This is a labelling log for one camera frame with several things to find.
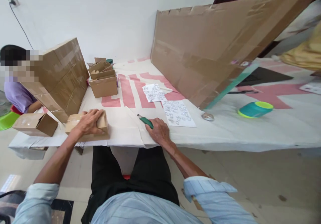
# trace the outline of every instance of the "power cord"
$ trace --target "power cord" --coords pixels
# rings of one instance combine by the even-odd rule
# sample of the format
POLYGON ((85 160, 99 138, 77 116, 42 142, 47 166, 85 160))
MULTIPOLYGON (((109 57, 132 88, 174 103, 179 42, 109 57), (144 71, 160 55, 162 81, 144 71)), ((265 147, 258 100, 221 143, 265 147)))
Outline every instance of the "power cord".
POLYGON ((21 27, 22 31, 24 32, 24 35, 26 35, 26 38, 27 38, 27 40, 28 40, 28 42, 29 42, 29 44, 30 44, 30 46, 31 46, 32 50, 33 50, 33 47, 32 47, 32 45, 31 45, 31 43, 30 43, 30 41, 29 41, 29 38, 28 38, 28 36, 27 36, 26 32, 24 31, 23 27, 21 26, 21 24, 20 24, 20 22, 19 22, 19 20, 18 20, 17 16, 15 15, 15 13, 14 13, 14 11, 13 11, 12 7, 11 7, 11 4, 15 6, 15 5, 16 5, 16 2, 15 2, 14 0, 11 0, 11 1, 9 2, 9 6, 10 6, 10 8, 11 8, 11 11, 12 11, 13 15, 16 17, 16 20, 18 21, 18 23, 19 23, 19 25, 20 25, 20 27, 21 27))

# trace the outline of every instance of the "printed paper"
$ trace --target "printed paper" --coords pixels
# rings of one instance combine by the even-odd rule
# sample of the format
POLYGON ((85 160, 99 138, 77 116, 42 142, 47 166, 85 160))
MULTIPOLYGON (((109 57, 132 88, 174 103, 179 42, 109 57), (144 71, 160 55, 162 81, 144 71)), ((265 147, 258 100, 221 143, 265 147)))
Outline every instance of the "printed paper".
POLYGON ((183 101, 162 101, 162 105, 169 125, 196 128, 183 101))
POLYGON ((145 85, 143 87, 143 91, 149 103, 167 100, 165 93, 161 91, 158 84, 145 85))

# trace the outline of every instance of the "white tablecloth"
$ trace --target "white tablecloth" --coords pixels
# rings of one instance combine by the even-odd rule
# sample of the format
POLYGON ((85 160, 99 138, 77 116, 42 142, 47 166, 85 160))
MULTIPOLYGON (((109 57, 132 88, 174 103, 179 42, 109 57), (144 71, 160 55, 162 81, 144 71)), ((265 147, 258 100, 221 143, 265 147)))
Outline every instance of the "white tablecloth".
MULTIPOLYGON (((213 122, 208 122, 201 117, 203 111, 184 99, 150 60, 116 64, 118 95, 95 99, 91 88, 88 87, 80 107, 80 111, 93 108, 106 110, 111 139, 83 142, 78 145, 154 147, 154 141, 137 114, 167 121, 161 103, 147 103, 145 95, 141 92, 144 84, 158 83, 167 93, 168 100, 183 99, 197 126, 197 128, 170 126, 171 139, 178 146, 201 150, 255 152, 321 146, 321 132, 318 128, 318 122, 321 119, 321 96, 298 90, 299 85, 313 79, 310 76, 311 71, 271 60, 262 61, 262 65, 295 78, 289 81, 239 88, 239 90, 258 88, 259 94, 227 94, 212 109, 206 110, 215 118, 213 122), (259 119, 246 119, 237 114, 237 109, 257 99, 270 100, 271 104, 276 105, 276 109, 259 119)), ((9 148, 21 158, 39 159, 41 158, 39 151, 35 152, 28 148, 60 146, 67 137, 64 126, 65 124, 59 123, 54 136, 48 138, 28 136, 19 132, 9 148)))

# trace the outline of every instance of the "light blue shirt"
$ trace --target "light blue shirt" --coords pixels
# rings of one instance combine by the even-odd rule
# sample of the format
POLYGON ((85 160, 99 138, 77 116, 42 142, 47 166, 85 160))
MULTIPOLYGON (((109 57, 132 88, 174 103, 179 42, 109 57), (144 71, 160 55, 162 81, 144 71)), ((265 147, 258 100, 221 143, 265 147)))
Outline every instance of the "light blue shirt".
MULTIPOLYGON (((59 191, 57 184, 33 184, 24 201, 18 206, 14 224, 51 223, 52 201, 59 191)), ((191 202, 194 196, 212 223, 256 224, 228 192, 236 189, 225 182, 207 177, 189 177, 184 181, 186 198, 191 202)), ((165 199, 139 193, 125 192, 105 201, 94 214, 91 224, 202 224, 192 214, 165 199)))

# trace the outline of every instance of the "hand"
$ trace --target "hand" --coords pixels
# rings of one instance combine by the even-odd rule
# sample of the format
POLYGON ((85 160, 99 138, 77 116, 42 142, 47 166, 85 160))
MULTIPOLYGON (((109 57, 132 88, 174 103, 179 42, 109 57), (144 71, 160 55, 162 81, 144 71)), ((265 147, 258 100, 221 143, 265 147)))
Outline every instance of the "hand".
POLYGON ((152 139, 158 143, 160 146, 164 147, 165 149, 168 147, 176 147, 174 142, 170 139, 170 129, 168 128, 167 124, 159 119, 150 119, 152 122, 154 129, 152 129, 149 125, 145 124, 146 130, 152 137, 152 139))
POLYGON ((98 109, 92 109, 88 112, 83 111, 79 123, 71 130, 71 133, 77 133, 79 137, 85 134, 103 134, 104 131, 97 128, 97 120, 104 111, 98 109))

